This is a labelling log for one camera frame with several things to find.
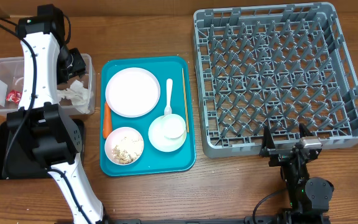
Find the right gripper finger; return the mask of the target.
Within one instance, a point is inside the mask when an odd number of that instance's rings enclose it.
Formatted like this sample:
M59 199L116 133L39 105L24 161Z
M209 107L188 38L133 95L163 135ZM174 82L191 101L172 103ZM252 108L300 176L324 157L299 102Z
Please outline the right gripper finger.
M313 133L303 123L299 124L299 134L301 138L313 136Z
M262 140L262 149L275 149L272 134L268 126L264 127L264 135Z

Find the white tissue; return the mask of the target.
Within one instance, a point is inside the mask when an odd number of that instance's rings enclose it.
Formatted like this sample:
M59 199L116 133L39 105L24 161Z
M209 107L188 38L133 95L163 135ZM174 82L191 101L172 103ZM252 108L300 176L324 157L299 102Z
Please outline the white tissue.
M75 80L69 88L57 90L57 96L59 101L66 99L70 100L72 105L79 106L77 110L80 113L90 114L91 111L88 107L93 93L83 86L83 82Z

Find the red snack wrapper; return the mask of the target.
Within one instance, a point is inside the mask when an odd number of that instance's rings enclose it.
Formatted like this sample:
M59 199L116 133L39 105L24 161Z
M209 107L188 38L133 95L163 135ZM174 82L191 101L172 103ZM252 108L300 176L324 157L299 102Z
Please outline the red snack wrapper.
M11 90L6 96L6 101L13 102L18 105L21 101L21 97L22 97L22 92Z

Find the small white food bowl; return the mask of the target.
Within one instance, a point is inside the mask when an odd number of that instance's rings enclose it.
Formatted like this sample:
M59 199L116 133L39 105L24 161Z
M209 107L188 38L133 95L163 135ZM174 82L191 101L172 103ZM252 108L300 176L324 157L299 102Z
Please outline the small white food bowl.
M142 155L144 140L134 128L121 127L115 129L107 137L104 151L107 158L116 165L133 164Z

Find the rice food scraps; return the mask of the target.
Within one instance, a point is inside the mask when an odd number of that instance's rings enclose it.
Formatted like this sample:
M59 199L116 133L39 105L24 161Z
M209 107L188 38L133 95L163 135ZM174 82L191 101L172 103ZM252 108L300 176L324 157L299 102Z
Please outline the rice food scraps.
M142 154L143 140L139 138L122 138L112 149L112 158L116 164L130 164L135 162Z

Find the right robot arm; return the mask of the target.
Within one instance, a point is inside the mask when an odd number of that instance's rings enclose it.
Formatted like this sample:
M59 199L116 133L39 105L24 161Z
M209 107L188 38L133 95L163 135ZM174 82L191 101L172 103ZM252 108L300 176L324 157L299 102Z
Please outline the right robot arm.
M254 208L252 221L254 223L329 223L329 217L324 216L329 210L332 199L333 184L320 177L311 178L307 163L318 158L322 151L319 138L310 132L304 124L299 124L300 140L287 149L275 147L269 127L264 127L262 148L259 156L268 157L270 167L279 167L280 175L286 188L264 197ZM287 191L290 208L284 208L274 216L258 217L257 209L269 198Z

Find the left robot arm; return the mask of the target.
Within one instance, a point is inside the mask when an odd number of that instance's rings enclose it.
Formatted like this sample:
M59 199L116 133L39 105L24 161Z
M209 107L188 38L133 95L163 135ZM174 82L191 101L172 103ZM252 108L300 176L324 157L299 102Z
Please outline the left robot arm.
M52 177L73 214L74 223L107 223L102 202L85 174L78 125L59 104L57 86L82 76L86 64L78 49L68 49L68 17L52 4L34 17L19 19L13 33L24 54L24 86L19 109L7 114L13 133L4 170L8 178Z

